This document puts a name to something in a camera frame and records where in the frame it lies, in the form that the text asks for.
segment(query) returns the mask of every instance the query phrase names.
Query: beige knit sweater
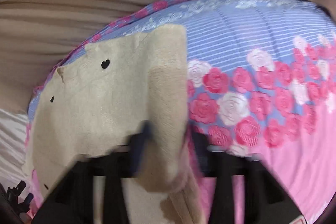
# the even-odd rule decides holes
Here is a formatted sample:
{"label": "beige knit sweater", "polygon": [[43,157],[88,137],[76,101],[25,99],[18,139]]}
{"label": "beige knit sweater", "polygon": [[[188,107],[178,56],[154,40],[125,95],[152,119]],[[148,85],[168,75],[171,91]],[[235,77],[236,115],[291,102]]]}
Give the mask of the beige knit sweater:
{"label": "beige knit sweater", "polygon": [[[56,70],[41,93],[25,165],[27,173],[36,169],[43,196],[76,155],[103,155],[150,120],[154,141],[138,178],[125,183],[131,222],[204,221],[184,148],[185,36],[182,26],[164,25],[88,44],[85,55]],[[96,181],[97,193],[102,185]]]}

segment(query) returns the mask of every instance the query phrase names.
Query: white bedsheet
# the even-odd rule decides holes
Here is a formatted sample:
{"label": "white bedsheet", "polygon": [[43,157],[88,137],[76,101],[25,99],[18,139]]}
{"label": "white bedsheet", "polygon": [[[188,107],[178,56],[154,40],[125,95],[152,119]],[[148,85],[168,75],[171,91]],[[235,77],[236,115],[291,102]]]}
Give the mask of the white bedsheet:
{"label": "white bedsheet", "polygon": [[[5,190],[15,187],[25,175],[21,166],[25,162],[27,115],[12,114],[0,109],[0,183]],[[20,197],[29,193],[29,185]]]}

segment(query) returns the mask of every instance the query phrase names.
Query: black heart button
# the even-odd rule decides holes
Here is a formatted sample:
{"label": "black heart button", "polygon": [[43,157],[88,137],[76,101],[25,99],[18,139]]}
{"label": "black heart button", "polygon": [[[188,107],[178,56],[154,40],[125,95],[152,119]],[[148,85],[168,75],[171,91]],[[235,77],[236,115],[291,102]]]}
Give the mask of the black heart button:
{"label": "black heart button", "polygon": [[109,66],[109,64],[110,64],[110,60],[107,59],[106,61],[103,61],[103,62],[101,63],[101,67],[102,67],[103,69],[106,69],[106,68]]}

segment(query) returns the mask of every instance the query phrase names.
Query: floral blanket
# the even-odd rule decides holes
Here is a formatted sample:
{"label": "floral blanket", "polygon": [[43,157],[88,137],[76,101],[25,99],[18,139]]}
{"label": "floral blanket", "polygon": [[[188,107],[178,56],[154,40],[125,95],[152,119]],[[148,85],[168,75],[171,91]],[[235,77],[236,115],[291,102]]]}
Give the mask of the floral blanket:
{"label": "floral blanket", "polygon": [[[236,155],[260,154],[313,223],[336,192],[332,20],[303,0],[161,0],[112,22],[55,68],[82,56],[87,43],[166,23],[187,30],[189,118],[197,130]],[[42,90],[31,101],[30,123]],[[237,224],[244,210],[240,180]],[[214,182],[200,178],[199,186],[209,213]]]}

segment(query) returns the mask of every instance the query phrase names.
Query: blue striped fabric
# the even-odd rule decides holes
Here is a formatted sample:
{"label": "blue striped fabric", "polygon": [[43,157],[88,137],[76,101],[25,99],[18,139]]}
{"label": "blue striped fabric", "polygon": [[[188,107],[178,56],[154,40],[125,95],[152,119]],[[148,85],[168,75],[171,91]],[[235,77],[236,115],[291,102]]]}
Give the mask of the blue striped fabric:
{"label": "blue striped fabric", "polygon": [[[331,18],[316,4],[302,0],[191,0],[126,25],[103,36],[100,41],[150,32],[167,24],[186,27],[188,61],[199,59],[230,72],[247,67],[246,55],[254,48],[271,54],[274,61],[293,62],[293,38],[300,35],[311,46],[320,44],[318,34],[332,40],[336,30]],[[65,64],[85,54],[82,48]],[[39,92],[31,101],[32,122]]]}

